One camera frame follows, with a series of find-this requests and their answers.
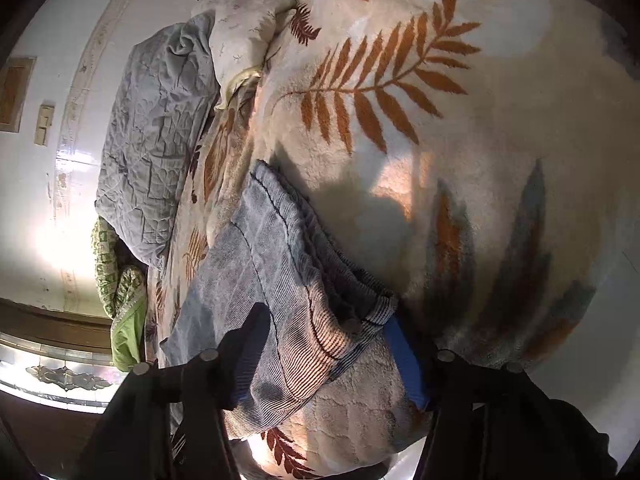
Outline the grey quilted pillow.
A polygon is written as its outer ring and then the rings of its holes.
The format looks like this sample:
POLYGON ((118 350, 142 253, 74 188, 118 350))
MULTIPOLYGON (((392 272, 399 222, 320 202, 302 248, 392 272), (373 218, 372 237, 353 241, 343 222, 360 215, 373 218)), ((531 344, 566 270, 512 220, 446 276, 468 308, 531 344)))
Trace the grey quilted pillow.
POLYGON ((219 86, 202 13, 131 50, 103 145, 96 213, 130 252, 163 269, 194 148, 219 86))

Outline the green patterned quilt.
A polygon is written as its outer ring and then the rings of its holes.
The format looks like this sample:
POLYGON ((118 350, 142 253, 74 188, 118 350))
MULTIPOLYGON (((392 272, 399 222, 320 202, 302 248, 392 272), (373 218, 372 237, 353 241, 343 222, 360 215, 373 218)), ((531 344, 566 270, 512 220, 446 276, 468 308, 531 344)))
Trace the green patterned quilt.
POLYGON ((111 350, 114 367, 129 372, 144 360, 142 342, 148 293, 146 271, 102 217, 91 232, 96 291, 111 320, 111 350))

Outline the leaf pattern fleece blanket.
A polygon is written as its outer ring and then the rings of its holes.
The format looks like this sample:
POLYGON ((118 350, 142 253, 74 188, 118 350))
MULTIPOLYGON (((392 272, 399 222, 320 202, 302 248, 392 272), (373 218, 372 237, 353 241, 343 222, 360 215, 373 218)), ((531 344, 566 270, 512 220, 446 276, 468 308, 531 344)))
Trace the leaf pattern fleece blanket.
MULTIPOLYGON (((563 343, 639 214, 639 79, 610 14, 588 0, 299 0, 267 53, 206 128, 151 276, 160 364, 258 160, 436 348, 530 367, 563 343)), ((427 435, 385 325, 280 425, 235 439, 226 415, 243 478, 363 471, 427 435)))

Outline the framed wall picture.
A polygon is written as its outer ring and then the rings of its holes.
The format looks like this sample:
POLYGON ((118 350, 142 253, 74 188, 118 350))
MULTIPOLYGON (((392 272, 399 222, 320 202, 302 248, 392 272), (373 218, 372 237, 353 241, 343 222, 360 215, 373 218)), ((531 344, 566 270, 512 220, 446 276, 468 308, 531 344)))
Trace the framed wall picture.
POLYGON ((0 128, 2 132, 20 131, 26 92, 36 58, 9 58, 1 70, 0 128))

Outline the grey-blue denim jeans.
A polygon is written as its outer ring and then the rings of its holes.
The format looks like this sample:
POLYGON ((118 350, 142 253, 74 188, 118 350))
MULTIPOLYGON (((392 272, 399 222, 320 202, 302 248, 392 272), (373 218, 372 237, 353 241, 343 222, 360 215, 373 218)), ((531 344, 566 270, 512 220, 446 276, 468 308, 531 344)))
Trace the grey-blue denim jeans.
POLYGON ((395 313, 397 296, 337 248, 303 196, 262 160, 191 282, 162 348, 167 364, 218 348, 254 304, 269 334, 228 415, 232 438, 280 425, 341 376, 395 313))

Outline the beige wall switch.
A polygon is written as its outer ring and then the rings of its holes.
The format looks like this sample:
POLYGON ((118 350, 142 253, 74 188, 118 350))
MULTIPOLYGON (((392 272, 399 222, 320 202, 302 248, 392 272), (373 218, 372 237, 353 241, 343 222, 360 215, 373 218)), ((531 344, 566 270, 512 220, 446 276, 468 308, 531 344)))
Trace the beige wall switch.
POLYGON ((55 108, 49 104, 41 104, 38 110, 34 143, 39 146, 47 144, 47 137, 52 126, 55 108))

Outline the white floral pillow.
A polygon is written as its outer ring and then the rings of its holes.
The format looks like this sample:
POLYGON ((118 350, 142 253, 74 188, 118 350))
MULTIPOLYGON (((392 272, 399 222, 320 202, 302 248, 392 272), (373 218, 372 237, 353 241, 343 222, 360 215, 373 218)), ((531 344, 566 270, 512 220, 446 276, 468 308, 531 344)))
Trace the white floral pillow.
POLYGON ((262 73, 270 42, 297 0, 196 0, 191 14, 214 18, 209 50, 219 86, 218 110, 245 81, 262 73))

